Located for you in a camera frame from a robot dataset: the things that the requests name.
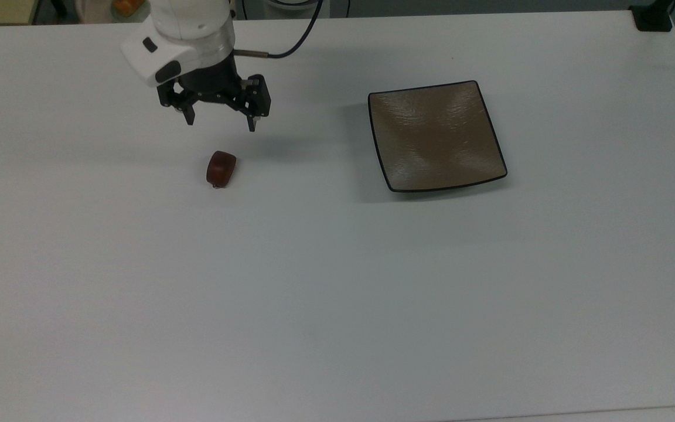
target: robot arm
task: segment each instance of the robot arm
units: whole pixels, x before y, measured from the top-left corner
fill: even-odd
[[[227,0],[149,1],[150,16],[121,51],[139,77],[158,89],[161,105],[184,113],[191,125],[196,102],[227,104],[246,115],[254,131],[257,120],[270,114],[270,94],[262,75],[238,75]]]

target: square plate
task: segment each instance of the square plate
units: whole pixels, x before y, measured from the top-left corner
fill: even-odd
[[[392,192],[461,188],[507,175],[474,80],[371,93],[369,114]]]

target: plate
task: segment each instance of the plate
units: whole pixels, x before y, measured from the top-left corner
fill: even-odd
[[[371,93],[369,114],[392,192],[461,188],[507,175],[474,80]]]

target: red object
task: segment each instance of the red object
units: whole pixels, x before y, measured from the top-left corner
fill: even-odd
[[[228,152],[215,151],[207,166],[207,181],[214,187],[225,188],[236,168],[236,156]]]

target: orange object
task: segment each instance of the orange object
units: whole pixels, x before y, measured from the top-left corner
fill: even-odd
[[[139,9],[145,0],[113,0],[113,8],[123,17],[129,17]]]

